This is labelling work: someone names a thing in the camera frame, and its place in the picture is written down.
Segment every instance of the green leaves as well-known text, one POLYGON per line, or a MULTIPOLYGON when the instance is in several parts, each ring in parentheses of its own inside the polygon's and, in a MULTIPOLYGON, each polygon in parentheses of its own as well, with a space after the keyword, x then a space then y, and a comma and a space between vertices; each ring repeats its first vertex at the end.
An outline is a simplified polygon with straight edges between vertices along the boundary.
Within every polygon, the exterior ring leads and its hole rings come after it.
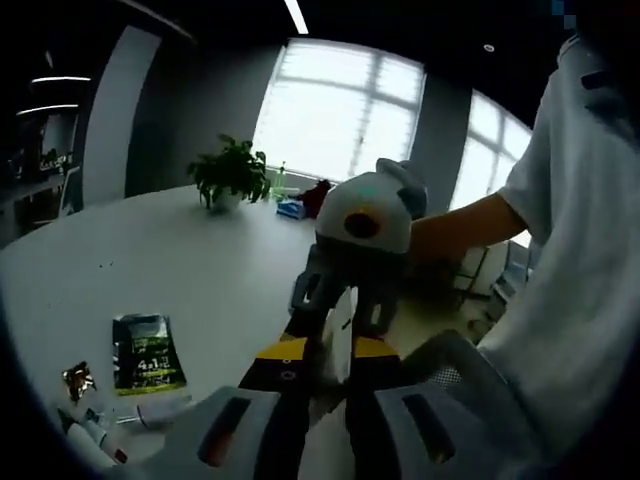
POLYGON ((204 198, 207 208, 211 208, 225 188, 251 203, 266 198, 271 182, 266 177, 267 156, 264 152, 256 152, 254 156, 251 153, 253 143, 248 140, 237 142, 225 134, 218 138, 223 143, 220 153, 199 154, 199 160, 187 166, 187 173, 193 177, 200 192, 200 201, 204 198))

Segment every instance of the ceiling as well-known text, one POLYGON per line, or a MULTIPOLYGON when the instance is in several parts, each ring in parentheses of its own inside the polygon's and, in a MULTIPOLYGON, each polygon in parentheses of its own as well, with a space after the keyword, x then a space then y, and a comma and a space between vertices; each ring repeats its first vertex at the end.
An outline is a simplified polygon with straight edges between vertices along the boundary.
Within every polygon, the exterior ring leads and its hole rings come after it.
MULTIPOLYGON (((296 29, 284 0, 138 0, 211 44, 284 42, 296 29)), ((359 43, 414 60, 427 73, 471 85, 531 125, 546 79, 565 37, 549 0, 298 0, 310 36, 359 43), (493 53, 483 46, 491 44, 493 53)), ((4 114, 87 97, 90 84, 30 85, 46 75, 96 77, 126 24, 182 39, 166 25, 117 0, 27 1, 16 22, 12 98, 4 114), (49 52, 53 68, 45 52, 49 52)))

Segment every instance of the white shirt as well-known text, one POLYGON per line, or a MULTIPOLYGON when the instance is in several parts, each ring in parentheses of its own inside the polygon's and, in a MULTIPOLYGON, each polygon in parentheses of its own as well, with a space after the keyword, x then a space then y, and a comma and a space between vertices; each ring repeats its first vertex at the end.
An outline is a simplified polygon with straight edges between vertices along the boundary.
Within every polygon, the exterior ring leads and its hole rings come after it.
POLYGON ((640 330, 640 143, 615 85, 583 86, 603 70, 583 41, 563 45, 529 148, 499 191, 543 250, 479 348, 552 458, 593 426, 640 330))

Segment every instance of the gray wall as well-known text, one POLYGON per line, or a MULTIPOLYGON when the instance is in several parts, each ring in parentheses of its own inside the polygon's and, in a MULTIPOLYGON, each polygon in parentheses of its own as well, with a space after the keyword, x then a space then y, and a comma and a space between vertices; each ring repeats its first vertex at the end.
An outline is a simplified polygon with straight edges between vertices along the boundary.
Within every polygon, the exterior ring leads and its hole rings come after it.
POLYGON ((58 155, 66 155, 73 150, 73 132, 75 130, 77 115, 75 113, 61 113, 49 115, 42 139, 42 153, 47 153, 52 148, 58 155))
POLYGON ((84 144, 84 205, 123 199, 131 127, 160 39, 125 28, 102 74, 84 144))
MULTIPOLYGON (((134 120, 126 195, 180 185, 199 152, 217 148, 216 135, 251 139, 281 46, 216 49, 204 56, 163 42, 134 120)), ((471 89, 427 76, 410 160, 429 187, 431 213, 449 206, 467 134, 471 89)), ((315 182, 287 174, 287 186, 315 182)))
POLYGON ((471 88, 427 75, 409 160, 429 189, 429 213, 445 213, 467 138, 471 88))
POLYGON ((189 162, 216 151, 218 133, 250 140, 280 45, 196 54, 164 43, 133 126, 127 196, 188 185, 189 162))

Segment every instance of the potted plant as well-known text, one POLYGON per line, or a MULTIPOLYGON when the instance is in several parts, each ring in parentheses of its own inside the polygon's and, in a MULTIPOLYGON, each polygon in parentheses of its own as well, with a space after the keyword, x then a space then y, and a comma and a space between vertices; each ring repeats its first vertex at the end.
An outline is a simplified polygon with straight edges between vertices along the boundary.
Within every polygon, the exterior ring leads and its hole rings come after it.
POLYGON ((250 141, 237 142, 224 134, 219 138, 224 144, 221 153, 200 154, 200 160, 187 169, 200 192, 200 201, 204 198, 208 209, 230 210, 241 200, 255 203, 266 198, 271 182, 266 177, 264 152, 252 154, 250 141))

